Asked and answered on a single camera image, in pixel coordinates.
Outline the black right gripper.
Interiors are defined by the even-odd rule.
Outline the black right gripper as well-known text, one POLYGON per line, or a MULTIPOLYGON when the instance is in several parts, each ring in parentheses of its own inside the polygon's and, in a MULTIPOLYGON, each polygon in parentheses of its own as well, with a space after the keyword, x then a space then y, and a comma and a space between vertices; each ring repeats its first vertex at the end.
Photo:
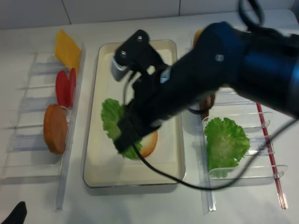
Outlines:
POLYGON ((142 74, 134 82, 134 98, 125 106, 118 127, 114 127, 114 146, 119 154, 187 108, 183 80, 181 73, 164 67, 152 75, 142 74))

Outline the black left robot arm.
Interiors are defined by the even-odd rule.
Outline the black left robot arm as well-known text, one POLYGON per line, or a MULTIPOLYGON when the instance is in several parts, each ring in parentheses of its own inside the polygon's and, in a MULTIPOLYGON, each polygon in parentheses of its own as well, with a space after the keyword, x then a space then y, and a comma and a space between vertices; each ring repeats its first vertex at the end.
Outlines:
POLYGON ((24 224, 27 207, 24 201, 19 202, 1 224, 24 224))

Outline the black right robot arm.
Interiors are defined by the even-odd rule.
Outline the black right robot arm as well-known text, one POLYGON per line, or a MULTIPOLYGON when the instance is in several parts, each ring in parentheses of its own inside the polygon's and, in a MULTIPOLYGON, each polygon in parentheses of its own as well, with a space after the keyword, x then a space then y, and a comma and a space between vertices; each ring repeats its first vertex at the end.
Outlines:
POLYGON ((204 100, 222 86, 290 117, 299 116, 299 37, 269 28, 243 32, 226 22, 213 23, 194 48, 172 66, 163 62, 137 30, 115 52, 112 70, 121 80, 141 72, 134 98, 119 121, 114 141, 119 152, 157 130, 161 123, 204 100))

